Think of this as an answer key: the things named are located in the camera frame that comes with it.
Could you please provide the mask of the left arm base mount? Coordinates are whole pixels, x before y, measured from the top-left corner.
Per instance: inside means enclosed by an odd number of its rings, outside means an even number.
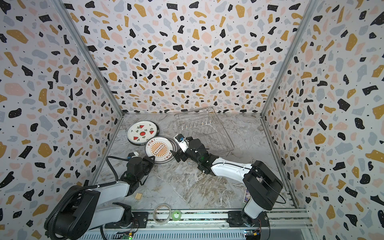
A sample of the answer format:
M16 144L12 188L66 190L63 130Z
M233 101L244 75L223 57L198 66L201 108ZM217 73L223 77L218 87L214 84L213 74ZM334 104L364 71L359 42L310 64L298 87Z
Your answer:
M135 230L144 229L147 226L149 212L129 212L124 213L123 218L115 223L105 225L106 229Z

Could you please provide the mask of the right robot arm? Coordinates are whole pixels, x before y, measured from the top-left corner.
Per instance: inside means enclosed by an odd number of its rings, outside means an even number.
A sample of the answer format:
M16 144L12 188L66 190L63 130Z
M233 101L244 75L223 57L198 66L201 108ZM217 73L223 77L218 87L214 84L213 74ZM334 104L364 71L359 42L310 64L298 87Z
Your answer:
M178 151L171 151L177 162L192 160L206 175L225 177L246 186L251 198L241 211L246 225L251 225L263 211L273 209L283 189L280 179L261 161L253 164L240 164L210 154L199 139L178 134L174 140Z

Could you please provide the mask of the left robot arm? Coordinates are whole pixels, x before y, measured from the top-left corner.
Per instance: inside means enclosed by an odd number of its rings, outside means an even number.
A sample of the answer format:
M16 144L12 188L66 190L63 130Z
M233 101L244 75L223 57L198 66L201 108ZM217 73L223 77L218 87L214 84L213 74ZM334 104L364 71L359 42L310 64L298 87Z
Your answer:
M72 186L47 217L45 235L51 240L77 240L87 231L99 229L104 239L104 227L136 232L146 227L147 213L135 215L130 205L118 199L131 196L144 185L155 165L155 157L139 157L130 153L119 158L127 164L121 176L107 156L106 163L114 175L114 181L93 186Z

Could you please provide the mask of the small wooden block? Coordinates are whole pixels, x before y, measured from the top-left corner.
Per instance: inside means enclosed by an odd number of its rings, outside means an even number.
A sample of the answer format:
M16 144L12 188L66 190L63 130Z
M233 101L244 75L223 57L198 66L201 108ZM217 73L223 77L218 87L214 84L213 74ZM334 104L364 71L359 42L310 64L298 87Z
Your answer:
M141 200L142 197L143 197L143 194L142 194L142 193L137 193L137 194L135 195L135 200Z

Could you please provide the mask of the green rim plate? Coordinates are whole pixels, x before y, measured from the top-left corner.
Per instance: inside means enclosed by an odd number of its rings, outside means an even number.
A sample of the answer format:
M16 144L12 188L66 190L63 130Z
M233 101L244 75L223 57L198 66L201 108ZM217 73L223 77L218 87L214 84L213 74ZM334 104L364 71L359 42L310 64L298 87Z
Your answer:
M172 139L169 139L169 138L168 138L168 141L169 141L169 142L172 144L172 146L173 146L172 150L173 150L174 152L176 152L176 151L179 149L179 147L178 147L178 145L176 144L176 142L175 142L174 140L172 140ZM170 157L166 157L166 159L163 160L163 161L156 160L156 164L159 164L159 165L161 165L161 164L166 164L166 163L169 163L170 161L172 161L173 159L174 159L174 156L171 155Z

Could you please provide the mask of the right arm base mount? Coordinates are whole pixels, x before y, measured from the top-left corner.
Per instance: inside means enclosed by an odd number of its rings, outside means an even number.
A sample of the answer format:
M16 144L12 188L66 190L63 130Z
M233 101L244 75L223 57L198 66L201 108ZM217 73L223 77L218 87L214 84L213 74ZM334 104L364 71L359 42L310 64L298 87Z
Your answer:
M253 219L246 215L244 211L229 211L227 223L231 228L259 228L270 225L266 212L261 212L257 218Z

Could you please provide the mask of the clear tape roll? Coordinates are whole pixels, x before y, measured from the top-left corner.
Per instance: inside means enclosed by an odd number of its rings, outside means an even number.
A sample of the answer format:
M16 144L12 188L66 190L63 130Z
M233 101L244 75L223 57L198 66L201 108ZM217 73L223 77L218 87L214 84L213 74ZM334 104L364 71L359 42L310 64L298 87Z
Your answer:
M171 220L172 209L168 204L159 204L153 210L153 221L157 225L165 225Z

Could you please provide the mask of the green tape roll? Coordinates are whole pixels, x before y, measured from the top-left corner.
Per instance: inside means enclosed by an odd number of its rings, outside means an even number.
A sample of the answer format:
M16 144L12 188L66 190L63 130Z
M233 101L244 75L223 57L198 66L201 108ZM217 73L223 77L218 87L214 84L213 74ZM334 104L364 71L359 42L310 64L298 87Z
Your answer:
M180 210L174 210L172 212L172 219L173 221L179 221L182 217L182 212Z

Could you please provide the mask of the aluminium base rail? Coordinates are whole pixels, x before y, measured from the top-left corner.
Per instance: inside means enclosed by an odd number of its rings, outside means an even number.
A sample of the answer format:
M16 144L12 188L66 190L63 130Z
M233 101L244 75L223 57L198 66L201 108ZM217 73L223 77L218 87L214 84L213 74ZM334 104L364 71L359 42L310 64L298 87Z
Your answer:
M153 221L149 212L147 226L136 232L106 229L102 238L99 229L87 231L81 240L315 240L315 231L303 209L273 209L267 211L268 227L231 228L228 212L239 210L181 210L179 221L165 225Z

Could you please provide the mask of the colourful card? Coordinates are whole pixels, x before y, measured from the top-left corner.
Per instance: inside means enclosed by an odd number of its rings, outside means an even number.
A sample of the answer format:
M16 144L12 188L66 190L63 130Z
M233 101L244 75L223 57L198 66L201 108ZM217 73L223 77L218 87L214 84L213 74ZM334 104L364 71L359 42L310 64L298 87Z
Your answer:
M245 191L245 196L244 196L244 203L248 203L248 201L251 199L251 194L248 190Z

